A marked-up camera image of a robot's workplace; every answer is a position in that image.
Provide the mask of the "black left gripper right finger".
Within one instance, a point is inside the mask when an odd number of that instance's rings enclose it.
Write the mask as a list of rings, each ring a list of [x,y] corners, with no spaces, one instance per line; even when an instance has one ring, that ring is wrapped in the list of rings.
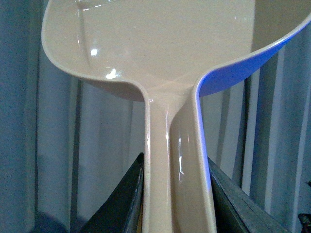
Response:
[[[209,159],[217,232],[287,233]]]

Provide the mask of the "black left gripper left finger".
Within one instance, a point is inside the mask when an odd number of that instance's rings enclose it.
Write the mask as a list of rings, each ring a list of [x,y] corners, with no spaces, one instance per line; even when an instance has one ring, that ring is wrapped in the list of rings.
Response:
[[[106,202],[79,232],[142,232],[143,164],[144,154],[141,152]]]

